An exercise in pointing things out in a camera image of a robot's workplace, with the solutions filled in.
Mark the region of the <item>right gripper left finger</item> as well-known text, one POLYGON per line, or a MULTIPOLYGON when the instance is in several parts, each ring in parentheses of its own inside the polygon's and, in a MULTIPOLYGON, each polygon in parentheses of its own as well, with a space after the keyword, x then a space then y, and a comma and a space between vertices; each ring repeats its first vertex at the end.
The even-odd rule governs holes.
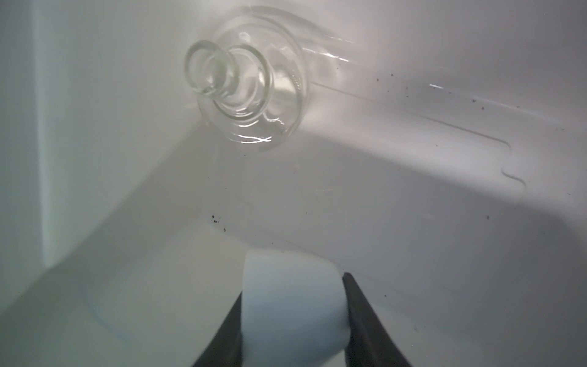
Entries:
POLYGON ((192 367, 242 366, 242 293, 236 298, 226 318, 209 345, 192 367))

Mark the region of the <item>white plastic storage bin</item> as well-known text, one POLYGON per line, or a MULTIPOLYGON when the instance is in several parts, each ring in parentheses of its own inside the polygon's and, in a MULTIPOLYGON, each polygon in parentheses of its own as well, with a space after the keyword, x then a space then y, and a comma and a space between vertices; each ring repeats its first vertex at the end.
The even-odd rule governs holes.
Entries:
POLYGON ((584 1, 4 1, 1 364, 192 366, 252 249, 351 273, 414 366, 586 364, 584 1), (200 40, 284 28, 297 130, 200 40))

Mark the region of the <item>clear glass petri dish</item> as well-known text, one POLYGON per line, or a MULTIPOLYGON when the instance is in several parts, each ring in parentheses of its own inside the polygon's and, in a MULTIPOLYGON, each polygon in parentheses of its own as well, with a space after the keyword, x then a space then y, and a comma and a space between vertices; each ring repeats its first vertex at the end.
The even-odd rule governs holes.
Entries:
POLYGON ((206 123, 245 149, 277 147, 307 111, 310 84, 301 46, 269 18, 230 18, 209 40, 188 48, 183 67, 206 123))

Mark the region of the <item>small white crucible cup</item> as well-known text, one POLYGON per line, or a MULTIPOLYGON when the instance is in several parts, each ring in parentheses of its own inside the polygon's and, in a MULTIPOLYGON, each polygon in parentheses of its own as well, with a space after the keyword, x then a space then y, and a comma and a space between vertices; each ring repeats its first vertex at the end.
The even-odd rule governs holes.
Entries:
POLYGON ((242 278, 245 366, 322 366, 349 344, 348 301, 337 267, 301 252, 254 249, 242 278))

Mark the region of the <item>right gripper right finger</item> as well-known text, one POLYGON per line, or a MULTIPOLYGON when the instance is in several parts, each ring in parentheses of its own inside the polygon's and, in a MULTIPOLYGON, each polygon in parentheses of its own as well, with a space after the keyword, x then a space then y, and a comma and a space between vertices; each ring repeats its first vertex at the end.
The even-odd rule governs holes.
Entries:
POLYGON ((351 330, 350 341, 345 348, 345 364, 411 367, 411 363, 388 335, 353 275, 345 272, 342 282, 351 330))

